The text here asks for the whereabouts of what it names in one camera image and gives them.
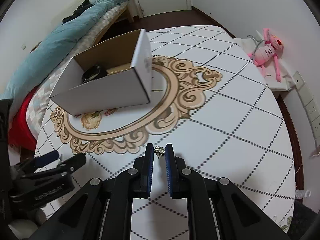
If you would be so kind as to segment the small silver earring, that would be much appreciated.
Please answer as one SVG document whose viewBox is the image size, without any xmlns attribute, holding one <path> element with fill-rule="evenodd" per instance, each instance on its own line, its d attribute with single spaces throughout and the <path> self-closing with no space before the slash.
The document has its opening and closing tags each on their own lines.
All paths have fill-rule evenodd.
<svg viewBox="0 0 320 240">
<path fill-rule="evenodd" d="M 155 146 L 154 153 L 156 154 L 157 158 L 161 158 L 165 156 L 165 148 L 161 146 Z"/>
</svg>

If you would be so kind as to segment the red blanket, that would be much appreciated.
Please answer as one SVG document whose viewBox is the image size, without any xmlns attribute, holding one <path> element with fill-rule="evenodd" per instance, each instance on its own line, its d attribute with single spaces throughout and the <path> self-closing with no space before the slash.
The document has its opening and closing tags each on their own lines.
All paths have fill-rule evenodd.
<svg viewBox="0 0 320 240">
<path fill-rule="evenodd" d="M 31 98 L 35 94 L 37 90 L 37 86 L 34 87 L 28 95 L 24 98 L 20 109 L 16 113 L 13 118 L 12 126 L 9 129 L 8 133 L 8 143 L 9 145 L 13 145 L 20 148 L 25 148 L 30 151 L 35 151 L 36 147 L 36 139 L 32 135 L 27 121 L 26 121 L 26 113 L 28 105 L 31 101 Z"/>
</svg>

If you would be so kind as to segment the white diamond pattern tablecloth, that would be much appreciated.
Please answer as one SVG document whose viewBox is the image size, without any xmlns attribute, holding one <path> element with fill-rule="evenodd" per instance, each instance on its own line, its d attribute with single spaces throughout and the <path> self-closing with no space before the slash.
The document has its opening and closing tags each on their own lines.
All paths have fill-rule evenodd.
<svg viewBox="0 0 320 240">
<path fill-rule="evenodd" d="M 152 102 L 71 116 L 48 103 L 36 156 L 86 155 L 75 189 L 131 168 L 147 144 L 165 147 L 204 178 L 226 177 L 283 231 L 295 191 L 289 134 L 257 67 L 220 27 L 195 25 L 148 32 Z"/>
</svg>

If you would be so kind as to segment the white cardboard box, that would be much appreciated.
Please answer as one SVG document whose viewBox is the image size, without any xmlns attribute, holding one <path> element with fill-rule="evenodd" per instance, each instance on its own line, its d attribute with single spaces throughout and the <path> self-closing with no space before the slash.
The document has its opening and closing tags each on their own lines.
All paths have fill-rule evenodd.
<svg viewBox="0 0 320 240">
<path fill-rule="evenodd" d="M 151 65 L 145 29 L 118 35 L 74 56 L 49 97 L 71 115 L 148 104 Z"/>
</svg>

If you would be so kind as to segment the light blue duvet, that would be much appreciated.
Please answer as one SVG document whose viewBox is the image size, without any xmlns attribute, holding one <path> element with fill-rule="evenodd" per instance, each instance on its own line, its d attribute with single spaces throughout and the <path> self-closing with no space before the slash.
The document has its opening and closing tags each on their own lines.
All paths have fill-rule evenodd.
<svg viewBox="0 0 320 240">
<path fill-rule="evenodd" d="M 77 18 L 54 29 L 22 62 L 9 80 L 1 99 L 23 100 L 68 55 L 109 10 L 128 0 L 99 0 Z"/>
</svg>

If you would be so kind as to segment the black clothing on bed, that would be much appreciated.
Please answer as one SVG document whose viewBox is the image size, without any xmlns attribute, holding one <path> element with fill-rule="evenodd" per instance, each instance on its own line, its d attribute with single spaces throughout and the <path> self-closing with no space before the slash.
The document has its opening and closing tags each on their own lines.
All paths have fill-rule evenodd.
<svg viewBox="0 0 320 240">
<path fill-rule="evenodd" d="M 85 10 L 89 9 L 90 7 L 92 7 L 93 4 L 89 1 L 89 0 L 84 0 L 78 7 L 76 10 L 73 11 L 73 14 L 71 16 L 65 17 L 62 20 L 62 23 L 65 24 L 77 17 L 79 17 Z"/>
</svg>

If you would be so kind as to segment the pink panther plush toy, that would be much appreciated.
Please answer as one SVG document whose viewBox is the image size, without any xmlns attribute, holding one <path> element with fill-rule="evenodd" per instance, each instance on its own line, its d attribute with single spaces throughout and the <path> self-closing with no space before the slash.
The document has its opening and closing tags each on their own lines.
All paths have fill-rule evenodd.
<svg viewBox="0 0 320 240">
<path fill-rule="evenodd" d="M 253 61 L 253 63 L 261 68 L 261 74 L 263 77 L 266 75 L 265 64 L 271 59 L 274 61 L 274 69 L 276 72 L 276 80 L 281 82 L 281 73 L 278 61 L 278 52 L 282 52 L 284 45 L 276 35 L 270 34 L 269 28 L 263 29 L 264 38 L 257 41 L 252 35 L 250 38 L 255 42 L 255 49 L 247 55 Z"/>
</svg>

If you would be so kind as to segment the white wall socket strip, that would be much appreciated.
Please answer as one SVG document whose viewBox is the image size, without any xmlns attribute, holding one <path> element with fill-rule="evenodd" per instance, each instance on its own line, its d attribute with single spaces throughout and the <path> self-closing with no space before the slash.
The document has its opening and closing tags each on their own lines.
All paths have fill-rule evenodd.
<svg viewBox="0 0 320 240">
<path fill-rule="evenodd" d="M 300 72 L 296 71 L 293 78 L 296 84 L 298 96 L 302 102 L 302 105 L 308 117 L 308 121 L 311 125 L 313 137 L 315 140 L 317 140 L 319 139 L 319 107 L 314 100 L 308 85 L 302 78 Z"/>
</svg>

